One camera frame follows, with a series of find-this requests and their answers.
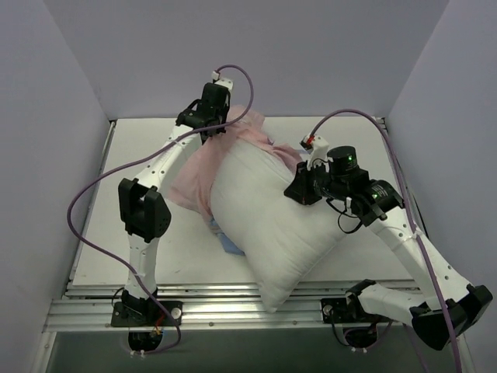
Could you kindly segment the white pillow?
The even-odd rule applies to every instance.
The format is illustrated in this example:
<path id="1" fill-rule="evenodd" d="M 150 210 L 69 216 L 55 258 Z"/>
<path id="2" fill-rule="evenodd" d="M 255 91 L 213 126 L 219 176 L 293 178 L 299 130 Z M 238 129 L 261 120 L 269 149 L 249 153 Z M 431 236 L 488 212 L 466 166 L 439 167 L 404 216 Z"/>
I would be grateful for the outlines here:
<path id="1" fill-rule="evenodd" d="M 238 140 L 210 192 L 214 220 L 245 254 L 268 312 L 345 237 L 324 201 L 304 206 L 284 196 L 293 178 L 276 156 Z"/>

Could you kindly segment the blue and pink printed pillowcase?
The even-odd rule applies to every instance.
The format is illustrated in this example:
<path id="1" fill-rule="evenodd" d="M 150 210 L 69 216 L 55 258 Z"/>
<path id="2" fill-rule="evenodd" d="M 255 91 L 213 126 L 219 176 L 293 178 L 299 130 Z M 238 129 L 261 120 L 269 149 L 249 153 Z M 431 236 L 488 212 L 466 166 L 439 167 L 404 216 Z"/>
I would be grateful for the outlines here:
<path id="1" fill-rule="evenodd" d="M 168 199 L 180 207 L 199 213 L 207 227 L 220 240 L 224 251 L 242 256 L 243 251 L 224 234 L 216 223 L 210 206 L 211 188 L 228 151 L 236 141 L 246 141 L 278 159 L 292 173 L 302 158 L 297 150 L 288 144 L 276 145 L 270 139 L 262 129 L 265 117 L 261 113 L 247 110 L 244 106 L 233 106 L 228 112 L 228 119 L 236 118 L 240 121 L 227 127 L 224 134 L 208 138 L 188 158 L 172 182 Z"/>

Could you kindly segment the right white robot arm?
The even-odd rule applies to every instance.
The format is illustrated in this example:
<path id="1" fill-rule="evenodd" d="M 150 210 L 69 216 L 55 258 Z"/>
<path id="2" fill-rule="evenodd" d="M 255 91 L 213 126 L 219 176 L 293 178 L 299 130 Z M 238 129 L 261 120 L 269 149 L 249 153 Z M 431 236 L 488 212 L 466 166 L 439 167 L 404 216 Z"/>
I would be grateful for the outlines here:
<path id="1" fill-rule="evenodd" d="M 358 226 L 371 230 L 420 290 L 410 294 L 365 279 L 346 291 L 348 317 L 360 321 L 377 315 L 403 322 L 434 350 L 442 350 L 452 335 L 460 336 L 473 326 L 492 302 L 492 293 L 461 276 L 423 232 L 410 227 L 405 201 L 397 190 L 386 180 L 370 178 L 359 167 L 353 146 L 301 145 L 310 157 L 297 164 L 285 196 L 302 205 L 342 202 L 339 214 L 357 218 Z"/>

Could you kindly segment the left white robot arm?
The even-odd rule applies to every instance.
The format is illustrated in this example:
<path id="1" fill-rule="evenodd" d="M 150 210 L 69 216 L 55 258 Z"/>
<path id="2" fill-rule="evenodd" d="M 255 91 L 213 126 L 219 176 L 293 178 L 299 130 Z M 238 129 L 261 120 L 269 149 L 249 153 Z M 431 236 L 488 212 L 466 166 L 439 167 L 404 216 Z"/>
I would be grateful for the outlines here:
<path id="1" fill-rule="evenodd" d="M 139 326 L 151 324 L 157 315 L 150 295 L 157 290 L 155 267 L 159 239 L 168 229 L 172 215 L 165 195 L 186 160 L 220 130 L 188 134 L 197 128 L 224 124 L 230 108 L 233 81 L 219 78 L 208 82 L 202 96 L 178 115 L 166 145 L 169 149 L 147 161 L 146 167 L 132 180 L 122 179 L 118 186 L 120 218 L 125 225 L 130 247 L 129 273 L 122 303 L 129 317 Z"/>

